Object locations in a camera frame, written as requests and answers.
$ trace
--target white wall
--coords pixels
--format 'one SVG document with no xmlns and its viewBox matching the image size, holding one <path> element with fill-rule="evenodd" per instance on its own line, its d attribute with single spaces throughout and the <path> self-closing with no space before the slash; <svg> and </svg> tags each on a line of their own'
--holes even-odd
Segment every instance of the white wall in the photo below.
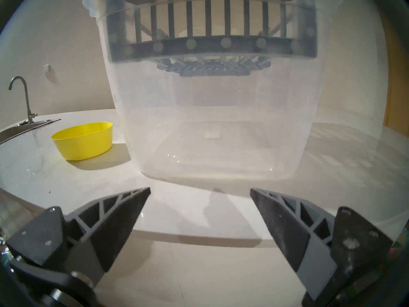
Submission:
<svg viewBox="0 0 409 307">
<path fill-rule="evenodd" d="M 332 20 L 320 106 L 383 123 L 388 58 L 380 15 L 372 0 L 344 0 Z"/>
<path fill-rule="evenodd" d="M 50 64 L 47 79 L 42 67 Z M 27 118 L 24 88 L 39 115 L 114 108 L 98 27 L 82 0 L 25 0 L 0 35 L 0 129 Z"/>
<path fill-rule="evenodd" d="M 55 77 L 47 79 L 42 66 Z M 25 0 L 0 35 L 0 128 L 26 116 L 21 75 L 39 115 L 113 108 L 95 19 L 81 0 Z M 387 54 L 372 0 L 344 0 L 333 19 L 321 106 L 382 122 Z"/>
</svg>

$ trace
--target white countertop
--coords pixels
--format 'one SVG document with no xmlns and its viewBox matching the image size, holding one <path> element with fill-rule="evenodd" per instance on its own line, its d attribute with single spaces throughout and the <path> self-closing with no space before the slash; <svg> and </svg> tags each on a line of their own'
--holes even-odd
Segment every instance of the white countertop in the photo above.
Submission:
<svg viewBox="0 0 409 307">
<path fill-rule="evenodd" d="M 319 108 L 300 165 L 285 180 L 167 183 L 143 176 L 131 161 L 115 110 L 36 118 L 60 121 L 0 145 L 0 188 L 35 205 L 68 214 L 87 202 L 151 187 L 134 229 L 151 240 L 216 246 L 275 246 L 249 197 L 258 187 L 310 200 L 336 214 L 352 207 L 396 238 L 409 217 L 409 139 L 350 113 Z M 113 147 L 67 162 L 51 135 L 70 126 L 109 121 Z"/>
</svg>

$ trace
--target plastic storage box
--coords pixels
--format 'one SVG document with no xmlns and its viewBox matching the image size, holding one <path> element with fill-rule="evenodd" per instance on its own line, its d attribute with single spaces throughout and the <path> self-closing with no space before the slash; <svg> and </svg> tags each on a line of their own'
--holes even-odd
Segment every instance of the plastic storage box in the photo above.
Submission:
<svg viewBox="0 0 409 307">
<path fill-rule="evenodd" d="M 297 169 L 342 0 L 83 0 L 145 175 L 279 179 Z"/>
</svg>

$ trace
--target faucet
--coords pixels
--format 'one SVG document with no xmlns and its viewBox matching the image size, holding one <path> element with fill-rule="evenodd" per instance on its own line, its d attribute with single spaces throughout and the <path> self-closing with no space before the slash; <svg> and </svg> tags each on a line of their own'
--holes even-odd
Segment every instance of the faucet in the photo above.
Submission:
<svg viewBox="0 0 409 307">
<path fill-rule="evenodd" d="M 20 77 L 20 76 L 15 76 L 15 77 L 12 79 L 12 81 L 10 82 L 9 90 L 12 89 L 12 87 L 13 87 L 13 82 L 14 82 L 15 80 L 17 80 L 17 79 L 20 79 L 20 80 L 23 82 L 23 84 L 24 84 L 24 92 L 25 92 L 26 104 L 27 104 L 27 117 L 28 117 L 28 120 L 25 120 L 25 121 L 21 122 L 21 123 L 18 124 L 18 125 L 24 125 L 24 124 L 34 123 L 34 122 L 33 122 L 33 118 L 35 118 L 35 117 L 37 116 L 37 113 L 31 113 L 30 103 L 28 102 L 27 83 L 25 82 L 24 78 L 23 78 L 23 77 Z"/>
</svg>

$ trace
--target kitchen sink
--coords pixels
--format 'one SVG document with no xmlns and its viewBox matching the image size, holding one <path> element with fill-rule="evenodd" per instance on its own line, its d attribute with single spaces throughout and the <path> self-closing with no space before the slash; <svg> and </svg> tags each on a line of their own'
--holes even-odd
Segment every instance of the kitchen sink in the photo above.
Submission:
<svg viewBox="0 0 409 307">
<path fill-rule="evenodd" d="M 39 127 L 42 127 L 44 125 L 50 124 L 52 122 L 58 121 L 61 119 L 55 119 L 55 120 L 45 120 L 45 121 L 38 121 L 38 122 L 33 122 L 33 123 L 27 123 L 27 124 L 22 124 L 22 125 L 16 125 L 12 126 L 11 128 L 4 130 L 0 132 L 0 144 L 8 141 L 9 139 L 12 139 L 20 134 L 23 134 L 25 132 L 37 129 Z"/>
</svg>

